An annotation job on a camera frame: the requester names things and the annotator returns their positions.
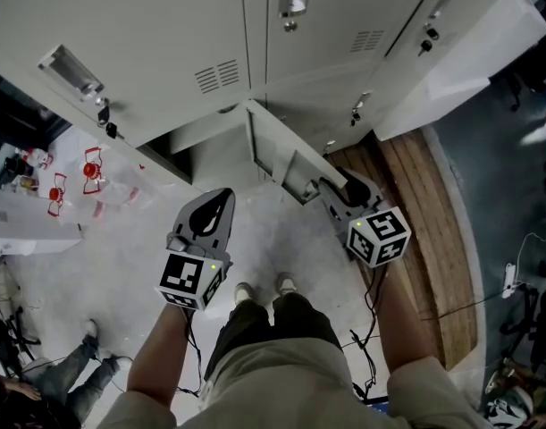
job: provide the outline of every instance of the white box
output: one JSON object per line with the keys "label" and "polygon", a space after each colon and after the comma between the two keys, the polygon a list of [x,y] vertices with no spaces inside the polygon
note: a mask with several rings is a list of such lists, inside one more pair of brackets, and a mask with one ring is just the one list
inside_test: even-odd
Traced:
{"label": "white box", "polygon": [[403,256],[412,232],[395,206],[350,221],[347,247],[369,267],[377,267]]}
{"label": "white box", "polygon": [[171,251],[155,290],[170,304],[205,310],[225,278],[223,262]]}

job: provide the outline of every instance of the sneaker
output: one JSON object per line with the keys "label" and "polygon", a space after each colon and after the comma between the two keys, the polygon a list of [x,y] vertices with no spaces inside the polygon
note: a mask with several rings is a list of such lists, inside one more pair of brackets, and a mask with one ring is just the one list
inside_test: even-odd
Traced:
{"label": "sneaker", "polygon": [[292,273],[279,273],[279,277],[276,280],[276,291],[281,296],[289,294],[290,292],[298,292],[297,287],[292,280]]}
{"label": "sneaker", "polygon": [[115,362],[117,363],[120,370],[130,370],[131,365],[133,364],[133,361],[130,357],[127,356],[120,356],[115,359]]}
{"label": "sneaker", "polygon": [[235,307],[243,300],[255,300],[255,290],[247,282],[240,282],[235,286]]}
{"label": "sneaker", "polygon": [[86,335],[97,339],[97,324],[93,319],[88,319],[86,324]]}

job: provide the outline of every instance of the wooden platform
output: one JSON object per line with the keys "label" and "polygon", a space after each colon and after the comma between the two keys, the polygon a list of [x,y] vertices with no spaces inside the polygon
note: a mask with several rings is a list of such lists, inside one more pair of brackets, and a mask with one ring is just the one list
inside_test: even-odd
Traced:
{"label": "wooden platform", "polygon": [[447,315],[473,303],[473,289],[456,216],[423,135],[380,142],[371,134],[328,160],[373,180],[404,212],[413,234],[390,271],[405,283],[437,358],[450,370],[477,344],[474,307]]}

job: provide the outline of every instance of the person's left arm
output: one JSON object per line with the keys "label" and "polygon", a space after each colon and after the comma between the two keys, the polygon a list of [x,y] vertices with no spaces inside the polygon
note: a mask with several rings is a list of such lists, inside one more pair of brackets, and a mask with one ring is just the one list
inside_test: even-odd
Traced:
{"label": "person's left arm", "polygon": [[28,383],[22,383],[12,378],[6,378],[0,375],[0,383],[4,386],[7,392],[15,391],[20,394],[24,394],[26,397],[32,400],[41,400],[40,392],[32,385]]}

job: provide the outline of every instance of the locker vent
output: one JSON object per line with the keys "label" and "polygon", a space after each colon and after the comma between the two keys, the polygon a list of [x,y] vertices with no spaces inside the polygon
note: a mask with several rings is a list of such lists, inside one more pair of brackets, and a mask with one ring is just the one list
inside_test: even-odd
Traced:
{"label": "locker vent", "polygon": [[239,66],[236,60],[219,63],[215,67],[206,68],[195,73],[195,79],[201,93],[206,94],[218,88],[239,82]]}
{"label": "locker vent", "polygon": [[360,51],[374,51],[382,39],[383,30],[367,30],[358,32],[352,42],[350,53]]}

